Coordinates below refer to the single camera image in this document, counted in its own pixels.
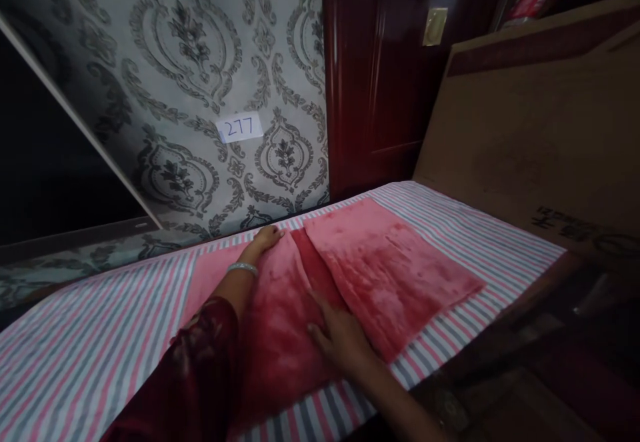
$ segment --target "pink striped sheet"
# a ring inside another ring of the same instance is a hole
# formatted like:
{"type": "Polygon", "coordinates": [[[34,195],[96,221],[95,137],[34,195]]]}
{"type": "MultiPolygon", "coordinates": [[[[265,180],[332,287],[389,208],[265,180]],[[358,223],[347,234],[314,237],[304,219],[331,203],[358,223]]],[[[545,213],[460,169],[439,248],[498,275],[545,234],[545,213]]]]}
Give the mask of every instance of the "pink striped sheet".
{"type": "MultiPolygon", "coordinates": [[[[487,282],[436,317],[391,370],[407,389],[458,353],[564,249],[414,182],[399,182],[280,222],[374,198],[432,246],[487,282]]],[[[199,254],[256,230],[141,261],[60,290],[0,334],[0,439],[95,441],[151,374],[178,329],[199,254]]],[[[336,441],[375,413],[346,381],[332,383],[252,428],[247,441],[336,441]]]]}

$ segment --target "bracelet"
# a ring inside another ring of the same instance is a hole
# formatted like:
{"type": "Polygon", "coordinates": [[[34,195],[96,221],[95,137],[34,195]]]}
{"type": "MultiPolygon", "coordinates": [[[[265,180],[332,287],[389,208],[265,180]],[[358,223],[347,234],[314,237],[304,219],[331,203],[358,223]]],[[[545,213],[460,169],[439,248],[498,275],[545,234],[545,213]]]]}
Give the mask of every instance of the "bracelet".
{"type": "Polygon", "coordinates": [[[228,268],[227,268],[227,272],[231,272],[232,270],[236,270],[236,269],[242,269],[242,270],[248,270],[249,272],[251,272],[255,278],[258,278],[258,269],[256,269],[253,265],[251,264],[247,264],[244,262],[236,262],[231,264],[228,268]]]}

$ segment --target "cardboard box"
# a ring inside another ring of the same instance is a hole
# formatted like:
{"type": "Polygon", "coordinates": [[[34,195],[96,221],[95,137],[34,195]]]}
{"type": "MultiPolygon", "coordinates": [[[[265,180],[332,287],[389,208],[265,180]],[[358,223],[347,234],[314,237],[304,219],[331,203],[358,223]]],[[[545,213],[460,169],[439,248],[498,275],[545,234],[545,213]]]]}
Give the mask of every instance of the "cardboard box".
{"type": "Polygon", "coordinates": [[[456,44],[414,180],[640,271],[640,0],[456,44]]]}

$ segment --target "dark red door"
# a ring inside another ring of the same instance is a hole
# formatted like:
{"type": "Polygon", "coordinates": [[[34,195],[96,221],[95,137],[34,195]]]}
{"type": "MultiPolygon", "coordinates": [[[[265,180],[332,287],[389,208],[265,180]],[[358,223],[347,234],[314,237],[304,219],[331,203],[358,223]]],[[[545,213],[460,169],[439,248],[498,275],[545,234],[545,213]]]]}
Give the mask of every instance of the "dark red door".
{"type": "Polygon", "coordinates": [[[411,178],[452,43],[486,33],[498,0],[323,0],[331,200],[411,178]],[[439,46],[422,47],[431,7],[439,46]]]}

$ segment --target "dark red clothing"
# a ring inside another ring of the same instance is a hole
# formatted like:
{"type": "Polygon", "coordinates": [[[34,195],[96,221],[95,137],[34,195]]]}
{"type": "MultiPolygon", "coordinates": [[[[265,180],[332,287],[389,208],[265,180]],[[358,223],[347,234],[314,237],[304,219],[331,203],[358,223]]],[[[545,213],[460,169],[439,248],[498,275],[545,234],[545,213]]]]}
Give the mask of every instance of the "dark red clothing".
{"type": "Polygon", "coordinates": [[[233,307],[211,296],[101,440],[225,440],[237,342],[233,307]]]}

